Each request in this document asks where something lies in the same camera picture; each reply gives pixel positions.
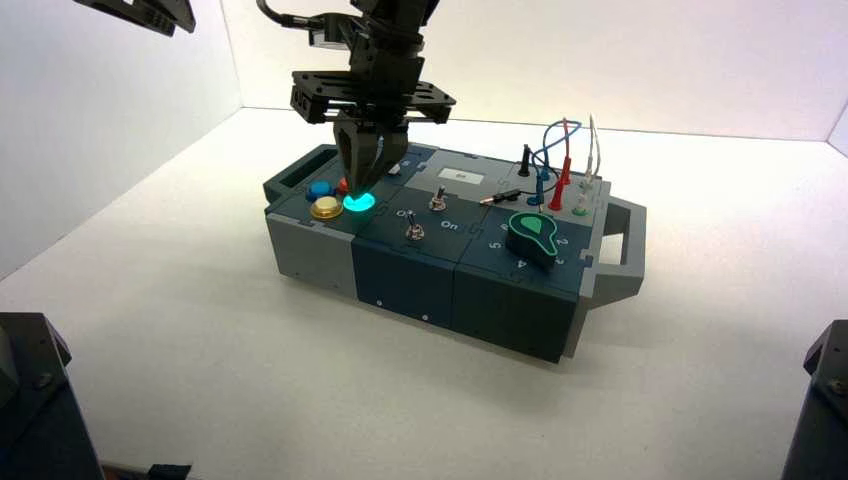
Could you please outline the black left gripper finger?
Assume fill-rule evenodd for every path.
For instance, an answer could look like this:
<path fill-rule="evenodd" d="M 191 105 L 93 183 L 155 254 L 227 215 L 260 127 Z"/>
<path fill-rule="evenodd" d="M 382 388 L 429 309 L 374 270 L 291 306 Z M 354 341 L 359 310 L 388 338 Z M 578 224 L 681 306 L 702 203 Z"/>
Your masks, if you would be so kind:
<path fill-rule="evenodd" d="M 188 0 L 142 0 L 143 23 L 158 33 L 174 33 L 181 29 L 193 33 L 196 19 Z"/>
<path fill-rule="evenodd" d="M 111 15 L 120 20 L 151 30 L 143 23 L 143 7 L 140 5 L 141 1 L 142 0 L 75 0 L 76 3 L 81 4 L 83 6 L 92 8 L 99 12 Z M 165 36 L 172 36 L 174 33 L 159 34 Z"/>

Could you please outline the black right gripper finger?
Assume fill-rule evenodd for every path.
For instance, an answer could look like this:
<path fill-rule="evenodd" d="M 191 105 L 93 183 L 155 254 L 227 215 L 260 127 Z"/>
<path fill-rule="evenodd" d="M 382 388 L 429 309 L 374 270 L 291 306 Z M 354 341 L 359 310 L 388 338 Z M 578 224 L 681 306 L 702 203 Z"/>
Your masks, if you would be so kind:
<path fill-rule="evenodd" d="M 367 191 L 367 130 L 357 122 L 335 122 L 334 136 L 342 156 L 348 192 L 362 196 Z"/>
<path fill-rule="evenodd" d="M 408 125 L 376 124 L 362 134 L 362 190 L 370 191 L 408 150 Z"/>

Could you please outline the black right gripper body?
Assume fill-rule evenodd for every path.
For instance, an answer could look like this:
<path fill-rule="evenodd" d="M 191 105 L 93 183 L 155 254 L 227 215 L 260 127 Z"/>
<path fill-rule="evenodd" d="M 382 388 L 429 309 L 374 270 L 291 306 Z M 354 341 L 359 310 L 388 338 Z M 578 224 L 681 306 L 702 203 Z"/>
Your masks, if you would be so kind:
<path fill-rule="evenodd" d="M 330 42 L 322 33 L 311 33 L 309 41 L 319 48 L 350 51 L 346 71 L 295 71 L 291 106 L 311 124 L 332 119 L 330 110 L 345 112 L 369 121 L 402 121 L 410 111 L 423 121 L 446 122 L 456 100 L 420 75 L 424 65 L 424 38 L 354 33 L 340 42 Z"/>

